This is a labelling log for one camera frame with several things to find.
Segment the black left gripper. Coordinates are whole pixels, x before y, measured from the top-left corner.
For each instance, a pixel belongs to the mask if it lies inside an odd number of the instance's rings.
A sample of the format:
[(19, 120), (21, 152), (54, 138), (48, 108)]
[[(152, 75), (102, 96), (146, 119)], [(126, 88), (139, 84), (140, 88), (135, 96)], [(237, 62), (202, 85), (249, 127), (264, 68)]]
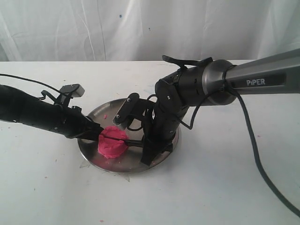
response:
[(64, 135), (67, 138), (98, 142), (103, 128), (89, 116), (83, 115), (82, 109), (78, 106), (70, 108), (48, 104), (46, 110), (46, 130)]

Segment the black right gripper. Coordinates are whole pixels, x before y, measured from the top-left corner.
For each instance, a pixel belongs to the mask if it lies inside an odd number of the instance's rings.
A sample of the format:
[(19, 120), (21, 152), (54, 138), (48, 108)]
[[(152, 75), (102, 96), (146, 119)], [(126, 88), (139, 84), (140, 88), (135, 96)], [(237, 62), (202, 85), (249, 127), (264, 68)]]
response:
[(152, 161), (162, 162), (173, 152), (172, 140), (188, 107), (181, 107), (178, 112), (171, 112), (161, 103), (154, 104), (154, 119), (148, 137), (143, 139), (141, 163), (150, 166)]

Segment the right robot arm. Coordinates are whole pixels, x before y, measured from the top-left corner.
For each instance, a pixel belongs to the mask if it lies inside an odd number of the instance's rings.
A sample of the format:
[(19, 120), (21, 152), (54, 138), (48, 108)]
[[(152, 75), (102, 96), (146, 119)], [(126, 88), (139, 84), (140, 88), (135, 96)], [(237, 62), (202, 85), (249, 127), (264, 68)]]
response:
[(163, 60), (179, 68), (155, 84), (154, 121), (141, 158), (145, 165), (169, 149), (179, 121), (191, 106), (228, 105), (235, 100), (230, 89), (241, 95), (300, 91), (297, 49), (241, 65), (212, 58), (193, 61), (164, 56)]

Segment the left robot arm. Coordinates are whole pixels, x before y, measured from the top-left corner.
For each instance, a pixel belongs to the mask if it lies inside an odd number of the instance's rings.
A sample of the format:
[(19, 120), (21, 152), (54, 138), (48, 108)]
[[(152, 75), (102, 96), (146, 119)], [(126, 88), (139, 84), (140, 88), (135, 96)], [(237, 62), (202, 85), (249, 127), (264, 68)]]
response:
[(65, 85), (58, 97), (42, 91), (42, 97), (31, 96), (17, 88), (1, 85), (0, 119), (50, 131), (66, 138), (97, 141), (103, 128), (82, 114), (78, 106), (68, 106), (71, 98), (81, 97), (84, 89), (79, 84)]

